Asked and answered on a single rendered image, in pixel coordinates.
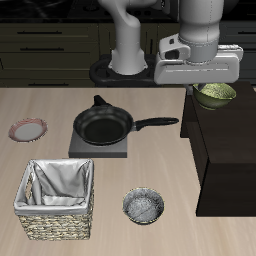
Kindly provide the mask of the dark kitchen cupboards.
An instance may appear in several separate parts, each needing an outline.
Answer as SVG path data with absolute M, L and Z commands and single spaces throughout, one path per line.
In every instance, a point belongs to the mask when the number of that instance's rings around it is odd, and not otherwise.
M 223 14 L 240 14 L 239 0 L 224 0 Z M 175 9 L 160 2 L 130 7 L 141 25 L 140 48 L 155 56 L 159 41 L 179 32 Z M 241 37 L 253 30 L 236 24 L 225 40 L 219 22 L 219 43 L 249 51 Z M 90 67 L 116 47 L 115 24 L 99 0 L 0 0 L 0 87 L 92 87 Z

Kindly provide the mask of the dark wooden cabinet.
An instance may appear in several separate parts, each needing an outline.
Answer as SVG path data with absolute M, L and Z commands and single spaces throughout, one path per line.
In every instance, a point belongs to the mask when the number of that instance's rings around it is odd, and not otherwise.
M 198 217 L 256 217 L 256 91 L 248 81 L 231 87 L 236 98 L 216 110 L 185 97 L 180 136 L 196 165 Z

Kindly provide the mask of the dark grey stove plate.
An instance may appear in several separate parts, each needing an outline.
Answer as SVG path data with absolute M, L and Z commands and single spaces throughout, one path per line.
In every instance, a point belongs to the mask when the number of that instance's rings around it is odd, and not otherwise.
M 68 156 L 70 158 L 126 158 L 127 139 L 112 145 L 95 146 L 86 143 L 76 132 L 73 132 Z

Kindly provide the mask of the woven basket with white lining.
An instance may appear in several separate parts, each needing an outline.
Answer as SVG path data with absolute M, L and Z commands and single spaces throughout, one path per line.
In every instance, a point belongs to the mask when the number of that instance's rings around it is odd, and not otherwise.
M 31 240 L 88 239 L 94 207 L 94 162 L 30 160 L 13 206 Z

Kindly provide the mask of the green bowl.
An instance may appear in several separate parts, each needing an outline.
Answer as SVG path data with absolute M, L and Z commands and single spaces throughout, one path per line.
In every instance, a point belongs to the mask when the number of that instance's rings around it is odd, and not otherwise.
M 236 97 L 236 91 L 226 83 L 198 84 L 200 92 L 194 95 L 202 108 L 216 110 L 226 106 Z

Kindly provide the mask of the flat black base plate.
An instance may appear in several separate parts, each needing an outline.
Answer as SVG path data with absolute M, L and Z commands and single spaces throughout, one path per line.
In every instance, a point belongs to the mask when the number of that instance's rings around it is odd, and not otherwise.
M 158 88 L 154 82 L 155 56 L 146 54 L 145 61 L 148 67 L 135 75 L 121 75 L 108 67 L 112 56 L 103 54 L 90 67 L 89 76 L 99 88 Z

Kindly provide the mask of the white plate with pink rim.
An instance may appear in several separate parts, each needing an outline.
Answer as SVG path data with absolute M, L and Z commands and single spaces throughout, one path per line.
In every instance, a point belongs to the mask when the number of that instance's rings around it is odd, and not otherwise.
M 18 143 L 34 142 L 48 131 L 48 124 L 40 118 L 27 118 L 17 121 L 9 131 L 8 137 Z

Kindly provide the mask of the grey bowl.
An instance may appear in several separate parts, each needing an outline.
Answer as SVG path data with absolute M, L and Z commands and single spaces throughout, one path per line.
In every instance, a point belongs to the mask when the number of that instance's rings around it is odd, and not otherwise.
M 150 225 L 165 210 L 163 197 L 154 189 L 139 187 L 130 190 L 122 200 L 124 214 L 138 225 Z

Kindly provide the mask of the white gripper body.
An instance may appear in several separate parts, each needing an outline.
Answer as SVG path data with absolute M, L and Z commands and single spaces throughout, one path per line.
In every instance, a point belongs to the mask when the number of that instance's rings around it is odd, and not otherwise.
M 208 63 L 191 64 L 186 60 L 156 56 L 156 84 L 233 83 L 238 80 L 243 49 L 238 45 L 219 45 Z

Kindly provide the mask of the black frying pan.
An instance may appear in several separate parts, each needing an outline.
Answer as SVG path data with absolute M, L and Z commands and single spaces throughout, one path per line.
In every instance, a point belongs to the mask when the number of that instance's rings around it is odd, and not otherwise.
M 73 129 L 85 142 L 106 146 L 123 140 L 132 131 L 147 126 L 166 126 L 178 123 L 177 118 L 157 117 L 134 121 L 124 109 L 110 106 L 93 106 L 80 113 L 74 120 Z

